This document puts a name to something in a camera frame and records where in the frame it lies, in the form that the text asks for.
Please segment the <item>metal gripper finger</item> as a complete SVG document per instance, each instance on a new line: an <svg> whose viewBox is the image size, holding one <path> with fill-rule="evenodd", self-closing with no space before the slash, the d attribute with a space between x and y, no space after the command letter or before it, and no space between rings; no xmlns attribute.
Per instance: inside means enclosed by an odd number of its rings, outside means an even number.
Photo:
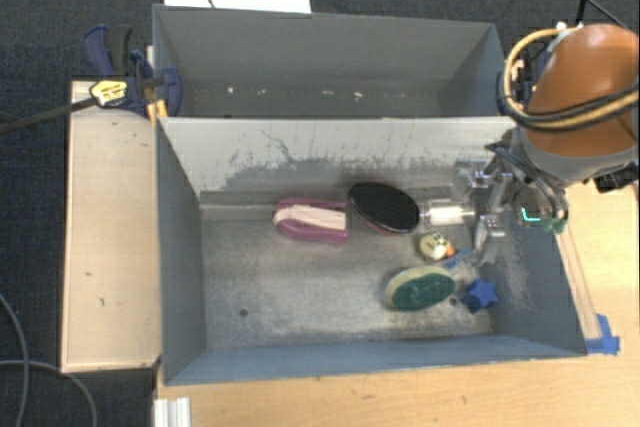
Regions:
<svg viewBox="0 0 640 427"><path fill-rule="evenodd" d="M454 202L467 202L473 191L481 186L482 169L477 166L456 166L449 186Z"/></svg>
<svg viewBox="0 0 640 427"><path fill-rule="evenodd" d="M475 264L492 263L505 240L505 226L499 215L485 214L477 221L473 243Z"/></svg>

